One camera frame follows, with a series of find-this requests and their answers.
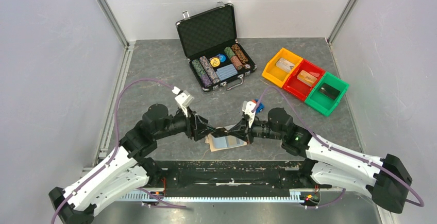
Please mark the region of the black card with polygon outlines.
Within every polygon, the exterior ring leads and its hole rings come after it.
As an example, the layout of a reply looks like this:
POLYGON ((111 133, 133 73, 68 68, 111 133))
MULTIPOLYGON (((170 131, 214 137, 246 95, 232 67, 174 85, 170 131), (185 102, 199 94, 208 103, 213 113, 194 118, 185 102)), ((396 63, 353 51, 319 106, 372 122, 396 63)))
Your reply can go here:
POLYGON ((228 135, 228 130, 225 127, 215 128, 211 135, 213 137, 225 137, 228 135))
POLYGON ((318 91, 332 100, 336 100, 341 93, 340 90, 334 88, 327 83, 323 83, 318 91))

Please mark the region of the beige leather card holder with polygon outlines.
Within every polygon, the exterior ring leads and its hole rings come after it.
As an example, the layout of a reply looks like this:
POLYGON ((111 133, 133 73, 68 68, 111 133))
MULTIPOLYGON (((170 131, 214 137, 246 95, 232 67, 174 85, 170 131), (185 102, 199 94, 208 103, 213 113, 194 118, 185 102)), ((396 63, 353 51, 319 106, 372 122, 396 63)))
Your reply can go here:
POLYGON ((233 149, 247 145, 246 141, 238 139, 235 136, 213 137, 212 135, 208 135, 205 138, 205 143, 209 145, 211 152, 233 149))

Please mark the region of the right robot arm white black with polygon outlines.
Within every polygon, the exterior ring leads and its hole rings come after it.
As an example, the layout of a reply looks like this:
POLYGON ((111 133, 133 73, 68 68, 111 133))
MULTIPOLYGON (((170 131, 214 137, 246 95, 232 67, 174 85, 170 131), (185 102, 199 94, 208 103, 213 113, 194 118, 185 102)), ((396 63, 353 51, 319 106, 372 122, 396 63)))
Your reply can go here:
POLYGON ((312 135, 294 123, 283 108, 273 108, 267 120, 243 115, 241 121, 225 134, 249 143, 254 138, 281 140, 289 154, 304 158, 298 182, 304 187, 314 184, 337 186, 365 195, 381 208, 400 214, 407 203, 412 177, 400 158, 384 158, 356 152, 312 135))

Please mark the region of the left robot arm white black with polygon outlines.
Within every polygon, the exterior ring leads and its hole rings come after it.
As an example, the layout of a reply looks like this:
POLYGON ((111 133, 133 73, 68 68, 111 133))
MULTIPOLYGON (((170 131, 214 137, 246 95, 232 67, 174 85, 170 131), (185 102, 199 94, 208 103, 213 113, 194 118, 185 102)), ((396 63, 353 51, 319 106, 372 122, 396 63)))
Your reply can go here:
POLYGON ((214 131, 205 118, 191 109, 178 109, 175 115, 170 115, 163 104, 150 106, 97 166, 72 185, 50 191, 55 217, 63 223, 91 223, 127 193, 161 182, 161 168, 148 157, 157 149, 159 139, 184 133, 198 141, 214 131))

